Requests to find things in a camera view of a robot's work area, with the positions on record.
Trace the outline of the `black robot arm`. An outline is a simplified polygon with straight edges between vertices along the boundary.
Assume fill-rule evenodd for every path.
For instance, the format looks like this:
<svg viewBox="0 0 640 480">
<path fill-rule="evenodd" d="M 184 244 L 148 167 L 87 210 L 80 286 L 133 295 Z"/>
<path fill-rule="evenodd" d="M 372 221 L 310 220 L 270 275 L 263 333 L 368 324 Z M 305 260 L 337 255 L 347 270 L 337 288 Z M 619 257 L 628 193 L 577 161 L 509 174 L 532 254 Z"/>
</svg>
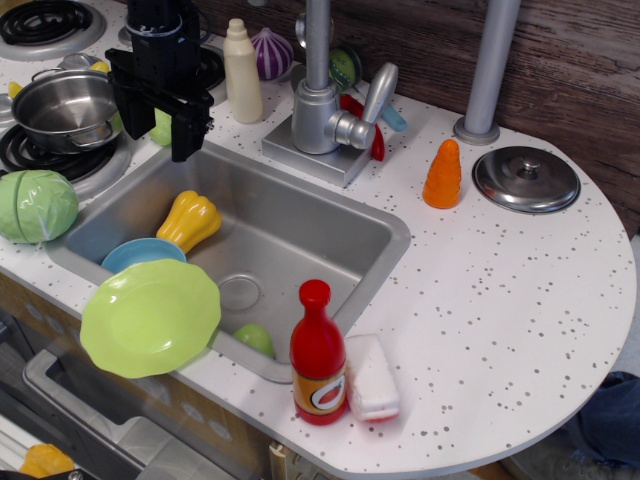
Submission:
<svg viewBox="0 0 640 480">
<path fill-rule="evenodd" d="M 123 126 L 138 139 L 156 126 L 156 110 L 168 114 L 172 160 L 184 162 L 202 148 L 214 103 L 198 78 L 198 9 L 189 1 L 129 1 L 125 28 L 132 50 L 105 52 Z"/>
</svg>

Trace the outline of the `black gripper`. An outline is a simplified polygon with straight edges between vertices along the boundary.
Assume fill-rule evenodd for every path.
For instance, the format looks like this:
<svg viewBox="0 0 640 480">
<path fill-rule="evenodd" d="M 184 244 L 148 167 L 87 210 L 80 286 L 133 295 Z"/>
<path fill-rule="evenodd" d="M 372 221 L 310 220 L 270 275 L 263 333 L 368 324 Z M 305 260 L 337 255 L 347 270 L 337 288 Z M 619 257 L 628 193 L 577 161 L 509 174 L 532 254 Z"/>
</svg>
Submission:
<svg viewBox="0 0 640 480">
<path fill-rule="evenodd" d="M 212 122 L 213 98 L 197 79 L 200 46 L 174 34 L 131 36 L 132 49 L 111 48 L 110 82 L 127 133 L 138 140 L 155 126 L 154 109 L 172 117 L 172 161 L 185 162 L 202 148 Z"/>
</svg>

